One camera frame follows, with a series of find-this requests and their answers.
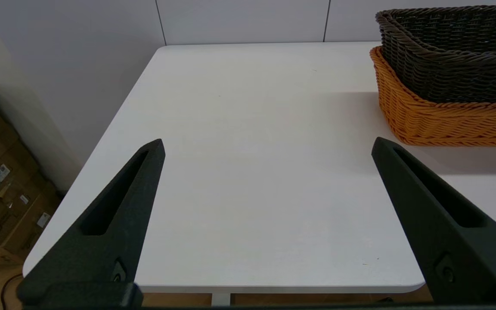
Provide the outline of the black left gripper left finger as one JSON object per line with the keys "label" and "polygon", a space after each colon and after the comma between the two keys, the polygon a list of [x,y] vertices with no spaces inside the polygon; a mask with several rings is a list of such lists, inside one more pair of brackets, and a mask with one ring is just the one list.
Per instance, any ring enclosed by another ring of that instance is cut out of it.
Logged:
{"label": "black left gripper left finger", "polygon": [[163,170],[163,141],[140,147],[26,275],[23,307],[140,307],[135,283]]}

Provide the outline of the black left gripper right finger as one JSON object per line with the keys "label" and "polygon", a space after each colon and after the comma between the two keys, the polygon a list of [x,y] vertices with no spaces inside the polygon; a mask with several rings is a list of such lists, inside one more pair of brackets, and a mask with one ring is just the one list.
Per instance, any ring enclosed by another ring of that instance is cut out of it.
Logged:
{"label": "black left gripper right finger", "polygon": [[496,304],[496,221],[399,144],[372,158],[435,302]]}

